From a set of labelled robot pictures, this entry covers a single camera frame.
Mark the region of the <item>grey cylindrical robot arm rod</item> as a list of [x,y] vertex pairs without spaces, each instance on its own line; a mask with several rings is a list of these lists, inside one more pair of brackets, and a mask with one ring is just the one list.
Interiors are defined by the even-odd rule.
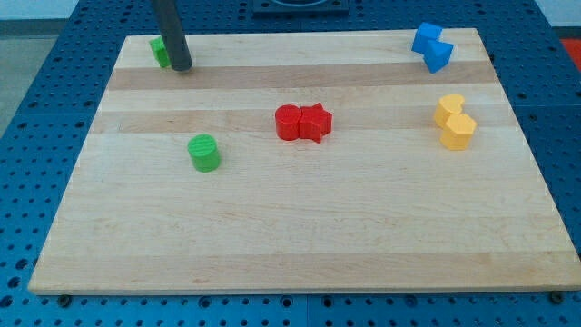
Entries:
[[192,57],[176,1],[152,0],[151,3],[172,69],[182,73],[189,71],[192,68]]

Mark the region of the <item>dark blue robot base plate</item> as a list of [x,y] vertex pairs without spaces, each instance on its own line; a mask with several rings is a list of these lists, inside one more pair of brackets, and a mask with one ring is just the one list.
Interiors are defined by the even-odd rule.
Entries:
[[254,16],[347,14],[349,0],[250,0]]

